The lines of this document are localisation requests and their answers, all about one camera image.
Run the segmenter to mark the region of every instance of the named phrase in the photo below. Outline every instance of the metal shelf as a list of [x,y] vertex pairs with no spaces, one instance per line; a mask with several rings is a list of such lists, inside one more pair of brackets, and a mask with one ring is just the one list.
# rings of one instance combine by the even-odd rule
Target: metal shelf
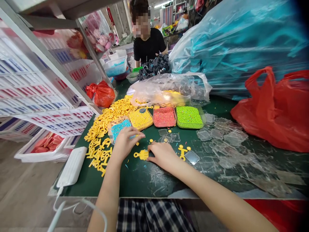
[[[2,18],[5,24],[9,26],[89,108],[96,114],[101,114],[102,111],[76,84],[61,64],[33,34],[32,30],[79,30],[83,35],[85,46],[101,72],[103,79],[114,89],[99,60],[100,54],[96,55],[78,20],[79,17],[85,16],[114,2],[115,1],[112,0],[0,0],[0,18]],[[54,15],[56,17],[63,14],[66,19],[63,19],[63,16],[62,18],[52,18],[27,15],[32,12],[36,14],[40,13],[41,15]]]
[[49,5],[56,3],[67,19],[78,19],[120,0],[6,0],[18,14],[50,13]]

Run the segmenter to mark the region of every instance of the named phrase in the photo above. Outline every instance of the person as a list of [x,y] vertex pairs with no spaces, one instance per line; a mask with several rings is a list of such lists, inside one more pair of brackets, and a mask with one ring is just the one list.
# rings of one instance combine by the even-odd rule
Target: person
[[133,45],[135,67],[167,54],[162,33],[156,28],[150,28],[150,8],[147,0],[131,0],[130,14],[136,39]]
[[[145,135],[134,127],[122,129],[117,137],[96,202],[107,217],[107,231],[195,231],[181,207],[172,200],[119,201],[121,164],[142,138]],[[170,144],[152,142],[148,150],[155,157],[148,157],[147,161],[160,166],[190,187],[229,230],[277,231],[235,193],[183,162]],[[103,231],[105,223],[100,213],[94,210],[87,231]]]
[[184,10],[183,10],[183,16],[182,16],[184,19],[189,19],[189,15],[188,15],[188,10],[187,10],[187,8],[185,8]]

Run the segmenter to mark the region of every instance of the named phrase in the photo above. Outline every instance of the white power strip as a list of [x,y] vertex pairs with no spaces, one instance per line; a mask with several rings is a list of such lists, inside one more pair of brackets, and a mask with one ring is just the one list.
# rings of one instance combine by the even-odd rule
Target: white power strip
[[73,149],[58,180],[57,188],[73,185],[77,182],[86,152],[86,147]]

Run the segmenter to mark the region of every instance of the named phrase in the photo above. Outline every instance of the blue plastic sheet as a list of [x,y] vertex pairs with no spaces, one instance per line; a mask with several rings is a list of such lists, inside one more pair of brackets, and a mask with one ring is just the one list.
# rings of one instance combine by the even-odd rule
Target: blue plastic sheet
[[175,45],[172,73],[202,72],[210,94],[247,98],[245,81],[259,69],[272,66],[277,81],[309,69],[308,37],[298,16],[289,0],[224,0]]

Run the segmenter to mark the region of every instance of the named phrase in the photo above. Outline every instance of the white cable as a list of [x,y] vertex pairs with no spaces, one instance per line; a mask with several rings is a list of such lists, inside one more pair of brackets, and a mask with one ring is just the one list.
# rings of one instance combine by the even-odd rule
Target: white cable
[[107,230],[107,218],[105,216],[105,214],[103,213],[102,210],[100,210],[98,207],[96,207],[94,204],[92,204],[90,201],[87,201],[86,199],[82,199],[82,202],[84,202],[86,205],[89,205],[91,208],[95,209],[96,211],[98,211],[98,213],[102,216],[103,220],[104,220],[104,232],[106,232]]
[[59,208],[56,209],[56,202],[57,202],[57,200],[58,200],[60,194],[62,193],[62,191],[63,191],[63,187],[61,187],[61,188],[59,189],[58,193],[57,193],[57,197],[56,197],[56,200],[55,200],[55,203],[54,203],[54,206],[53,206],[53,209],[54,209],[54,211],[56,211],[56,214],[55,214],[55,216],[54,216],[54,218],[53,218],[53,220],[52,220],[52,222],[51,222],[51,225],[50,225],[49,228],[48,228],[48,232],[54,231],[54,229],[55,229],[55,227],[56,227],[56,224],[57,224],[57,222],[58,222],[58,220],[59,220],[59,217],[60,217],[60,214],[61,214],[62,211],[65,211],[65,210],[67,210],[67,209],[74,208],[74,209],[73,209],[73,213],[76,213],[76,212],[74,212],[74,211],[75,211],[75,208],[79,205],[80,202],[85,203],[85,204],[86,204],[86,207],[87,207],[87,206],[90,206],[92,209],[95,209],[96,211],[98,211],[98,213],[102,216],[102,218],[103,218],[103,220],[104,220],[104,232],[107,231],[107,218],[106,218],[105,214],[103,213],[103,211],[100,210],[98,207],[96,207],[92,202],[90,202],[90,201],[88,201],[88,200],[86,200],[86,199],[84,199],[84,198],[83,198],[80,202],[78,202],[78,203],[76,203],[76,204],[74,204],[74,205],[72,205],[72,206],[66,207],[66,208],[64,208],[64,205],[65,205],[65,201],[64,201],[64,202],[61,203],[61,205],[59,206]]
[[[58,198],[59,198],[59,196],[60,196],[60,194],[62,194],[62,191],[63,191],[63,187],[61,187],[59,190],[58,190],[58,193],[57,193],[57,197],[56,197],[56,200],[55,200],[55,203],[54,203],[54,205],[53,205],[53,210],[55,211],[55,212],[57,212],[58,211],[58,209],[56,208],[56,203],[57,203],[57,200],[58,200]],[[66,207],[66,208],[63,208],[62,209],[62,211],[65,211],[65,210],[68,210],[68,209],[71,209],[71,208],[74,208],[73,210],[75,210],[75,208],[77,207],[79,205],[79,202],[78,203],[76,203],[76,204],[74,204],[74,205],[72,205],[72,206],[69,206],[69,207]]]

